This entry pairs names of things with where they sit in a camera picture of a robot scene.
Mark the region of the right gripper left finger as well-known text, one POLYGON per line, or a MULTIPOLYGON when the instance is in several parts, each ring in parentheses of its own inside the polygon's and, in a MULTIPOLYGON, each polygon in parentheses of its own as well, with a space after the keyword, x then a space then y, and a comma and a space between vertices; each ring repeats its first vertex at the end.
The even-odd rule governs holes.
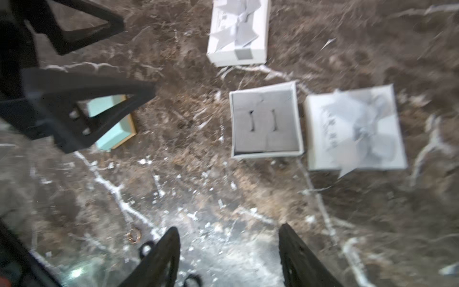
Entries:
POLYGON ((180 237, 176 227, 151 246, 121 287, 174 287, 178 276, 180 237))

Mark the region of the white lift-off box base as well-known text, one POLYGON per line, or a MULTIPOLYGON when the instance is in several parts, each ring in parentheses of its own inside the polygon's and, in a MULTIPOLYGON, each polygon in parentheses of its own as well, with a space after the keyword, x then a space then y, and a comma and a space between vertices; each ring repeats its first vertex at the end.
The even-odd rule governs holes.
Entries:
POLYGON ((234 159, 304 153, 294 81, 229 93, 234 159))

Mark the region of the white lift-off box lid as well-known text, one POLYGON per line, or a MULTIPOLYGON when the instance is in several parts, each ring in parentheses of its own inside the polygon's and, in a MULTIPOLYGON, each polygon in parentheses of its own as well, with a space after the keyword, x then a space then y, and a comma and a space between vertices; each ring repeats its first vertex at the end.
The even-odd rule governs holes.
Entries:
POLYGON ((408 167, 393 85, 312 94, 304 111, 311 171, 408 167))

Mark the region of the white gift box grey bow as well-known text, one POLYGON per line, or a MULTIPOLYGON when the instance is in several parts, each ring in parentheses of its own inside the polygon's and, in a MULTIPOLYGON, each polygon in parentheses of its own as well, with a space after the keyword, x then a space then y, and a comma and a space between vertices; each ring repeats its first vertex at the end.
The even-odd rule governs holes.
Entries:
POLYGON ((271 1, 214 1, 207 57, 216 67, 265 64, 271 1))

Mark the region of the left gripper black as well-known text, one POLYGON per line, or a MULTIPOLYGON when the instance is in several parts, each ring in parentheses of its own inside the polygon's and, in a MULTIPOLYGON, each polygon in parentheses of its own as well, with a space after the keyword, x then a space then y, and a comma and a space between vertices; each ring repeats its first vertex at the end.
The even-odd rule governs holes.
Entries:
POLYGON ((55 1, 74 12, 56 13, 50 1, 1 1, 1 119, 31 140, 51 136, 64 153, 91 147, 137 108, 155 98, 154 83, 39 69, 35 33, 59 55, 124 31, 124 19, 93 1, 55 1), (125 96, 91 115, 92 100, 125 96))

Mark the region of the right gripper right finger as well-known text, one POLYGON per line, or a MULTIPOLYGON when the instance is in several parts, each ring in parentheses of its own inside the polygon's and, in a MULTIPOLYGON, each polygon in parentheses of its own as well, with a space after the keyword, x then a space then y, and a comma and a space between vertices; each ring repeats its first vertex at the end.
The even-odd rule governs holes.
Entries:
POLYGON ((342 287, 287 223, 279 228, 279 254, 286 287, 342 287))

